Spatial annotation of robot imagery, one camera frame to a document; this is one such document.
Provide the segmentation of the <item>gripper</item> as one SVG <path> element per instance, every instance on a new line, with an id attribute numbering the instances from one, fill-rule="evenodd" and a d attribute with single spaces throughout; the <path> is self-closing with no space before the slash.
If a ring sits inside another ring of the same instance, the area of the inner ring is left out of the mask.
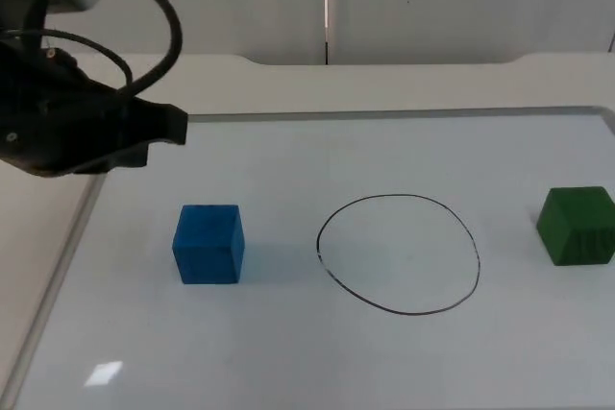
<path id="1" fill-rule="evenodd" d="M 92 79 L 62 48 L 1 39 L 1 160 L 53 178 L 147 164 L 148 146 L 185 145 L 188 114 L 138 100 L 124 109 L 117 88 Z"/>

